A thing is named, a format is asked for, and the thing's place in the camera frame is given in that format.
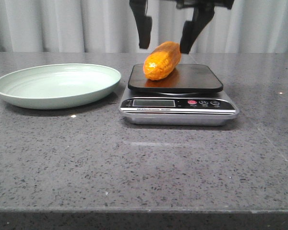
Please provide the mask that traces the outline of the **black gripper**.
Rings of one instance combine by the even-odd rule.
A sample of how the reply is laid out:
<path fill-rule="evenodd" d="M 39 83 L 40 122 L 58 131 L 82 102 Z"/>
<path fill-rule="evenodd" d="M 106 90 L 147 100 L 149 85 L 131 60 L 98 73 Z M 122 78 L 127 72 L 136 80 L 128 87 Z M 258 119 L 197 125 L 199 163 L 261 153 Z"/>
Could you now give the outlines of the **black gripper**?
<path fill-rule="evenodd" d="M 191 21 L 186 21 L 180 40 L 180 52 L 188 54 L 201 33 L 212 20 L 214 7 L 231 10 L 234 0 L 176 0 L 176 8 L 194 8 Z M 151 41 L 152 17 L 146 15 L 147 0 L 130 0 L 129 6 L 133 12 L 139 37 L 139 48 L 148 49 Z"/>

